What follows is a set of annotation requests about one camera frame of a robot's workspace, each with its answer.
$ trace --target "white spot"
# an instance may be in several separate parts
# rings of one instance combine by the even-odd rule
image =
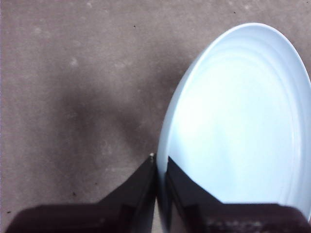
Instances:
[[[125,64],[123,62],[117,62],[117,63],[115,63],[115,67],[116,68],[124,68]]]
[[[73,40],[72,44],[73,44],[73,46],[75,46],[75,47],[80,47],[80,46],[81,46],[81,42],[78,41],[78,40]]]
[[[75,57],[72,57],[70,60],[70,65],[72,67],[77,67],[78,66],[78,60]]]
[[[35,34],[39,35],[41,33],[41,28],[36,27],[35,28]]]
[[[43,33],[43,37],[46,38],[46,39],[49,39],[51,37],[51,33],[46,31]]]
[[[162,108],[163,108],[163,105],[162,105],[161,103],[157,103],[157,104],[156,104],[156,107],[157,107],[157,109],[162,109]]]

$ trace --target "white plate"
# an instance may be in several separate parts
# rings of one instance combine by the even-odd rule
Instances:
[[[225,203],[311,210],[311,84],[276,29],[246,23],[222,34],[180,81],[161,131],[157,166],[170,156]]]

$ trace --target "black object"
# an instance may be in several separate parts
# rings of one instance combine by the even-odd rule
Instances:
[[[7,233],[150,233],[157,193],[155,157],[95,204],[45,205],[20,212]],[[169,158],[167,229],[171,233],[311,233],[295,208],[223,204]]]
[[[150,156],[99,203],[23,210],[7,233],[149,233],[155,198],[156,163]]]
[[[172,233],[311,233],[295,208],[278,204],[223,204],[169,158],[166,184]]]

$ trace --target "gray floor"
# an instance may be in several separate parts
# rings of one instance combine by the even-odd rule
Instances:
[[[125,181],[156,151],[191,61],[250,21],[283,32],[310,72],[311,1],[2,0],[2,231],[23,208]]]

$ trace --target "concrete floor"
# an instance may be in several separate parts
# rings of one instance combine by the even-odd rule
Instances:
[[[310,73],[311,1],[2,0],[2,232],[23,208],[125,181],[156,151],[192,60],[250,21],[283,32]]]

